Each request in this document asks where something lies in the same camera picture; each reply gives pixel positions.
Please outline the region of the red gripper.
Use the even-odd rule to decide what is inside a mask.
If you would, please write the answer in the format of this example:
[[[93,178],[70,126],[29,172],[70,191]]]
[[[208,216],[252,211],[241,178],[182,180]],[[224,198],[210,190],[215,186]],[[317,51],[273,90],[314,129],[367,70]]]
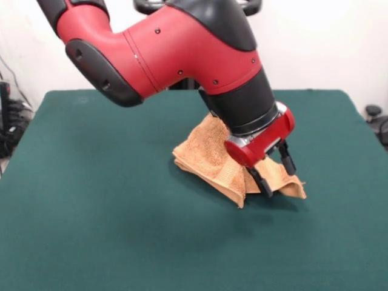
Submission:
[[[295,128],[295,118],[287,107],[280,107],[279,115],[266,128],[245,137],[230,136],[224,142],[227,153],[247,171],[255,181],[261,194],[268,198],[273,192],[254,166],[273,149],[278,149],[281,162],[288,175],[295,175],[296,167],[289,153],[286,138]]]

